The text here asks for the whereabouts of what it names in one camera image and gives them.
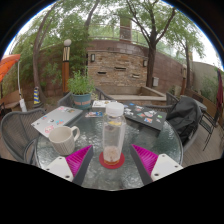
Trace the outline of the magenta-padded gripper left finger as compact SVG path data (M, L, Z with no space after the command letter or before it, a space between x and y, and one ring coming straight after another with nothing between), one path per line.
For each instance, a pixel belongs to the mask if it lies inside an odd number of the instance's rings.
M89 145L67 157L57 157L45 170L81 186L92 157L93 146Z

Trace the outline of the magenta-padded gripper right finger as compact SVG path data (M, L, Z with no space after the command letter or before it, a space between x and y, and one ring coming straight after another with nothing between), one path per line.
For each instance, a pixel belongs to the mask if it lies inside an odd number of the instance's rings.
M157 155L134 144L131 145L130 153L144 185L182 169L182 166L167 154Z

